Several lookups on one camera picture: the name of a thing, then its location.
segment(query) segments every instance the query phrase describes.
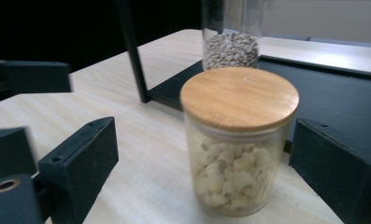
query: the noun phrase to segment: clear plastic cylinder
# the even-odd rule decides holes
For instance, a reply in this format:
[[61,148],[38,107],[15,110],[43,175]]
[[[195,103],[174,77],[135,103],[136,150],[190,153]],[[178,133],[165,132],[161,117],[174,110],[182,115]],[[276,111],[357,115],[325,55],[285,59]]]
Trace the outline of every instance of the clear plastic cylinder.
[[228,216],[255,213],[268,201],[289,123],[235,133],[208,127],[185,111],[193,190],[207,209]]
[[265,0],[202,0],[205,70],[256,67]]

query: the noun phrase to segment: glass jar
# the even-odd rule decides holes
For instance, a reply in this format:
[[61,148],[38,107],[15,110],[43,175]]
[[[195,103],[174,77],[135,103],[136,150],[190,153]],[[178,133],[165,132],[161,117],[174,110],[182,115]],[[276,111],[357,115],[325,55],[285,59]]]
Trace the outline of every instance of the glass jar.
[[198,201],[229,216],[261,209],[298,105],[296,88],[263,70],[225,67],[192,77],[180,100]]
[[265,5],[265,0],[202,1],[205,70],[257,66]]

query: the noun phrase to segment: bamboo lid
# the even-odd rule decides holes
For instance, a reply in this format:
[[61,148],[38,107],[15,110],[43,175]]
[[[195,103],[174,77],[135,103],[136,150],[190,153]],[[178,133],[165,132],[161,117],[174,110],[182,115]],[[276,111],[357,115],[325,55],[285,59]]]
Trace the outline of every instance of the bamboo lid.
[[193,119],[230,132],[254,132],[288,122],[299,95],[288,80],[245,67],[207,70],[181,89],[182,108]]

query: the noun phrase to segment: dark background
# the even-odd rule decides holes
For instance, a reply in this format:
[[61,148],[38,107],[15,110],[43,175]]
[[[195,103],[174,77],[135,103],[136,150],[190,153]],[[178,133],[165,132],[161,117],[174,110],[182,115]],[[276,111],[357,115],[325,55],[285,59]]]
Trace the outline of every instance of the dark background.
[[[200,0],[128,0],[138,45],[200,29]],[[71,71],[126,51],[114,0],[0,1],[0,60],[62,62]]]

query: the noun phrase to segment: screw hole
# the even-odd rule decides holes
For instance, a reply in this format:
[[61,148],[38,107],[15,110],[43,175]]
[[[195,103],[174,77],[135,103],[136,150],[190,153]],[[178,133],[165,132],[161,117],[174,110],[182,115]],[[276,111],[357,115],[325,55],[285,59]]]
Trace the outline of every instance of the screw hole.
[[61,161],[63,158],[62,157],[53,157],[51,159],[52,162],[58,162],[58,161]]
[[0,193],[16,188],[20,184],[19,179],[9,179],[0,183]]

